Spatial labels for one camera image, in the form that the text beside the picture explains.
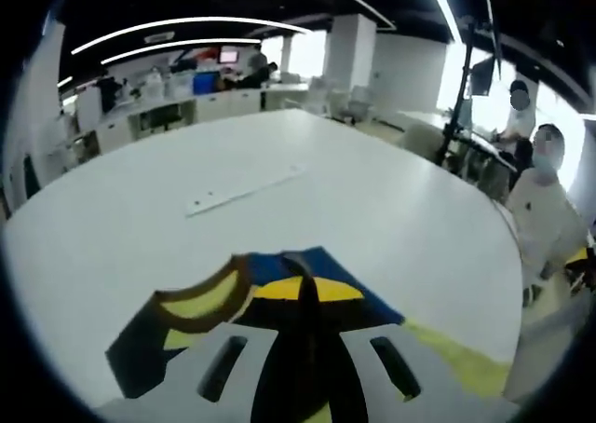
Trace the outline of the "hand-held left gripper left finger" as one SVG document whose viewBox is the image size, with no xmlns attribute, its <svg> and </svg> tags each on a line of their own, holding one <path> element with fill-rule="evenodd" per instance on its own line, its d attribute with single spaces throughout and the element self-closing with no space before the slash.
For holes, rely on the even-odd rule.
<svg viewBox="0 0 596 423">
<path fill-rule="evenodd" d="M 108 348 L 107 422 L 302 422 L 318 410 L 318 287 L 225 276 L 156 293 Z"/>
</svg>

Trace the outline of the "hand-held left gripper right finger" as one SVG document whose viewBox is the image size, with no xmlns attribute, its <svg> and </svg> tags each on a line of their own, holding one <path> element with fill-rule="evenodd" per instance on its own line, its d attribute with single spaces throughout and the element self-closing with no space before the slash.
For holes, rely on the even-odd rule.
<svg viewBox="0 0 596 423">
<path fill-rule="evenodd" d="M 335 282 L 306 279 L 306 324 L 334 422 L 509 422 L 517 406 L 502 388 L 508 366 L 405 321 L 342 331 L 330 306 L 367 308 Z"/>
</svg>

